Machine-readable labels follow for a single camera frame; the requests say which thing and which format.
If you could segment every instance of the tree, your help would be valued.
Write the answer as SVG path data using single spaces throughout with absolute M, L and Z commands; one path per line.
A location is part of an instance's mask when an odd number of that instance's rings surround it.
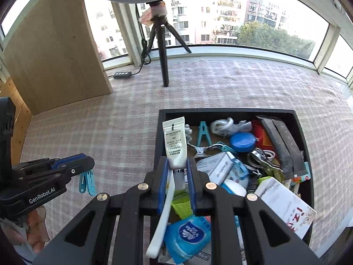
M 308 59 L 315 42 L 289 35 L 286 30 L 274 29 L 267 24 L 253 22 L 241 26 L 239 45 L 274 50 Z

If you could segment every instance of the blue round lid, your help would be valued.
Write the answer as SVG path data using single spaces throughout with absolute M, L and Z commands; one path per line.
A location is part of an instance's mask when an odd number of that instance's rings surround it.
M 231 148 L 237 152 L 249 152 L 255 147 L 255 136 L 252 133 L 238 132 L 230 137 Z

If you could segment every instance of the black tray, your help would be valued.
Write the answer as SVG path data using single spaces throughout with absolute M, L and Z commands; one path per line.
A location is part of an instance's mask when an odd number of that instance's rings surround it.
M 310 175 L 311 164 L 309 158 L 308 148 L 306 146 L 303 131 L 301 129 L 298 117 L 294 110 L 274 110 L 274 109 L 257 109 L 257 108 L 187 108 L 187 109 L 170 109 L 170 110 L 160 110 L 158 116 L 158 126 L 157 126 L 157 136 L 156 136 L 156 147 L 155 147 L 155 157 L 154 157 L 154 170 L 157 169 L 159 158 L 161 156 L 166 156 L 165 145 L 164 145 L 164 134 L 162 122 L 166 120 L 175 119 L 178 117 L 185 117 L 185 123 L 190 126 L 199 126 L 201 121 L 205 121 L 209 126 L 212 122 L 217 119 L 227 119 L 231 117 L 234 123 L 238 123 L 241 120 L 251 121 L 256 119 L 257 115 L 264 115 L 268 117 L 277 117 L 281 119 L 289 131 L 291 132 L 299 150 L 304 151 L 304 161 L 309 164 Z M 301 199 L 305 201 L 309 206 L 314 208 L 314 186 L 312 178 L 310 180 L 304 181 L 300 184 L 299 192 L 301 194 Z M 150 237 L 153 237 L 154 231 L 158 223 L 158 218 L 151 218 L 151 229 Z M 312 231 L 312 225 L 307 231 L 303 238 L 308 245 L 310 242 Z M 157 264 L 156 260 L 150 260 L 150 264 Z

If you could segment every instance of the plaid fabric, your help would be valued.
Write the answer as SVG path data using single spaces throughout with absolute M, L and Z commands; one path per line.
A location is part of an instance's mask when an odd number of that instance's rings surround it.
M 85 153 L 95 160 L 97 192 L 125 192 L 153 168 L 158 110 L 165 108 L 279 108 L 295 110 L 311 159 L 317 220 L 316 250 L 352 207 L 353 115 L 333 82 L 289 64 L 197 61 L 169 65 L 170 86 L 159 64 L 130 79 L 112 79 L 114 92 L 33 117 L 21 161 Z M 54 237 L 91 199 L 68 191 L 45 205 Z M 145 247 L 148 245 L 148 224 Z

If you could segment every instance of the blue transparent package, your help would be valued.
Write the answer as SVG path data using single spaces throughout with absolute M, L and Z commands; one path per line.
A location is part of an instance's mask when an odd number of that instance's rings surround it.
M 164 235 L 168 252 L 177 264 L 193 257 L 210 240 L 210 223 L 206 218 L 195 215 L 167 226 Z

